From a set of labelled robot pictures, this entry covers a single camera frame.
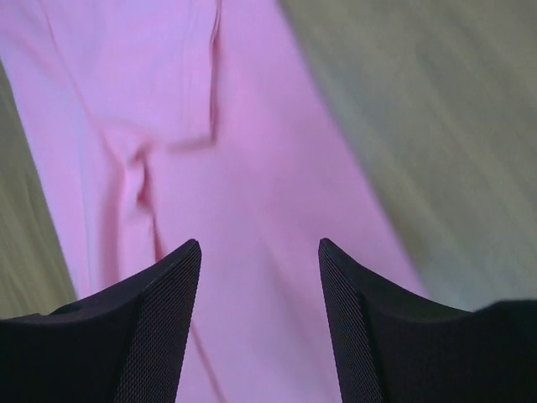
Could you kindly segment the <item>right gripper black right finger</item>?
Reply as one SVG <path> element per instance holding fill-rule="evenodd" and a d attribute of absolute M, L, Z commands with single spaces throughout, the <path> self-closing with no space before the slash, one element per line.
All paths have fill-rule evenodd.
<path fill-rule="evenodd" d="M 327 238 L 318 256 L 345 402 L 535 401 L 535 301 L 462 311 L 377 275 Z"/>

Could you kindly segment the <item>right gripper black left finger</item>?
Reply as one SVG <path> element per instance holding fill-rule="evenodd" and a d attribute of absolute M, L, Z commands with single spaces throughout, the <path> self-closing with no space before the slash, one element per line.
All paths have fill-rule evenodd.
<path fill-rule="evenodd" d="M 173 402 L 201 269 L 191 239 L 49 315 L 1 321 L 3 402 Z"/>

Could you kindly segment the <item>pink t shirt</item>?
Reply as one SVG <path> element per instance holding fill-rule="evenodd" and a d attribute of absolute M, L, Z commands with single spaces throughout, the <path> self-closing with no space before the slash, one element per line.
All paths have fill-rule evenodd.
<path fill-rule="evenodd" d="M 198 240 L 180 402 L 338 402 L 318 244 L 421 292 L 275 1 L 4 1 L 1 59 L 89 296 Z"/>

